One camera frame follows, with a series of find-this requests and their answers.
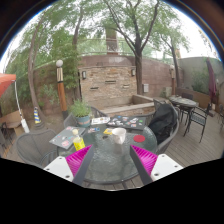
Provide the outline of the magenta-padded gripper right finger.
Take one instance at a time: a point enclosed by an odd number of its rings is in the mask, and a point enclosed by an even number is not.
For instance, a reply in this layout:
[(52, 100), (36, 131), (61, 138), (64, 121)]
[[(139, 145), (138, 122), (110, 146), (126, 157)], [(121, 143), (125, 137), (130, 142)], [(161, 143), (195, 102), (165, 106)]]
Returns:
[(156, 155), (135, 145), (130, 146), (130, 156), (144, 185), (182, 169), (182, 166), (168, 155)]

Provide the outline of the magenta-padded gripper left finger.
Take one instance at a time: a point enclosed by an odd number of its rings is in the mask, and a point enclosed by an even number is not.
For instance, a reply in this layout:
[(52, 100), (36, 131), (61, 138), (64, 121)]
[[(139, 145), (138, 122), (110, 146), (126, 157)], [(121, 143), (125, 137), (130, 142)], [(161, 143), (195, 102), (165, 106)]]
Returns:
[(44, 170), (81, 186), (93, 155), (93, 146), (89, 145), (67, 157), (58, 156)]

